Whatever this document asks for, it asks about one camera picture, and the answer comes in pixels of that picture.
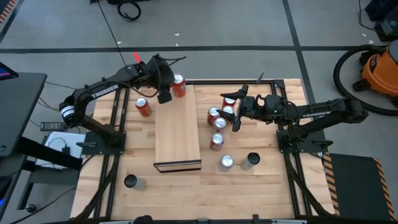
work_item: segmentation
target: orange shop vacuum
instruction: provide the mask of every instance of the orange shop vacuum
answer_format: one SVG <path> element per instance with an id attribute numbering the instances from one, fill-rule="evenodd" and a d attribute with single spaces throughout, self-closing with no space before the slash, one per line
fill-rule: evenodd
<path id="1" fill-rule="evenodd" d="M 333 80 L 337 90 L 344 96 L 352 96 L 341 84 L 340 69 L 344 62 L 352 55 L 362 52 L 359 61 L 363 66 L 362 80 L 353 84 L 355 91 L 374 90 L 391 97 L 391 102 L 398 107 L 398 40 L 391 42 L 386 47 L 375 45 L 361 45 L 347 51 L 337 61 L 333 71 Z M 370 105 L 366 102 L 362 105 L 368 111 L 374 113 L 398 116 L 398 110 L 388 110 Z"/>

